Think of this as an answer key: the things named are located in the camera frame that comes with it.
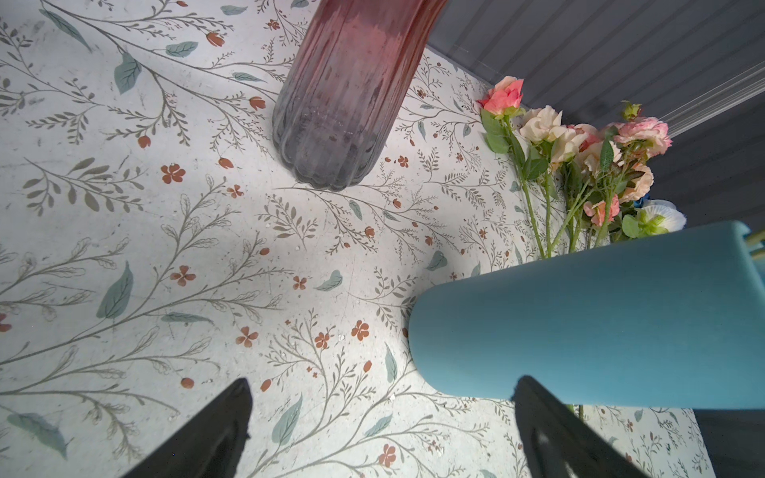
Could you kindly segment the teal ceramic vase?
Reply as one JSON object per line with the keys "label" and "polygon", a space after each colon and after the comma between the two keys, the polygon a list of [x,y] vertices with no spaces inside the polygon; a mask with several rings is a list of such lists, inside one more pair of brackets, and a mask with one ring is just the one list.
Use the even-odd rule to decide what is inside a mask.
{"label": "teal ceramic vase", "polygon": [[566,404],[760,409],[764,270],[725,221],[431,288],[408,343],[436,390],[509,398],[532,376]]}

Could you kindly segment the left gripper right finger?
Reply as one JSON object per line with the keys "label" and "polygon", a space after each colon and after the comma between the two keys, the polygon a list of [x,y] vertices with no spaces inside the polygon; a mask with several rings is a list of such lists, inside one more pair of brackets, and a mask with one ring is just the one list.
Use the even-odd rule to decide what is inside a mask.
{"label": "left gripper right finger", "polygon": [[532,477],[645,476],[535,378],[522,376],[512,400]]}

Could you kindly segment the cream peach rose stem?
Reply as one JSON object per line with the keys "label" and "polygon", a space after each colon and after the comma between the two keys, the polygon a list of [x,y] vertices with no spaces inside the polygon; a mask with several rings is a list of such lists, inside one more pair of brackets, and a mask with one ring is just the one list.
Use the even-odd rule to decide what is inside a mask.
{"label": "cream peach rose stem", "polygon": [[540,254],[551,258],[557,242],[557,233],[552,229],[553,202],[559,196],[556,173],[579,155],[583,146],[594,137],[598,130],[586,123],[564,125],[563,113],[551,106],[529,111],[521,120],[515,134],[523,153],[520,177],[523,185],[534,183],[541,188],[545,206],[544,234],[540,234],[536,215],[530,212],[532,231],[538,239]]}

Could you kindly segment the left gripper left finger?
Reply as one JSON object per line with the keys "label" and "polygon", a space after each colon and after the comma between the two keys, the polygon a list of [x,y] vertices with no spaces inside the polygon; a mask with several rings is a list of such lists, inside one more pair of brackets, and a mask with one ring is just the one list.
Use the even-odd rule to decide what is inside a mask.
{"label": "left gripper left finger", "polygon": [[252,404],[248,380],[235,380],[125,478],[234,477],[249,438]]}

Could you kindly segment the coral pink rose stem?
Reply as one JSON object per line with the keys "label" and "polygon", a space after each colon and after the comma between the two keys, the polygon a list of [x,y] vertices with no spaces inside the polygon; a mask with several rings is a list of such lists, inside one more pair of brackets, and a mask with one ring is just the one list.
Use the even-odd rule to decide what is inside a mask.
{"label": "coral pink rose stem", "polygon": [[533,110],[523,107],[523,87],[524,81],[520,78],[506,76],[499,80],[478,101],[480,121],[485,129],[488,147],[494,153],[509,157],[527,203],[531,228],[530,212],[533,212],[539,223],[540,234],[543,235],[546,209],[541,188],[534,183],[524,186],[520,177],[523,153],[515,134],[520,129],[523,117]]}

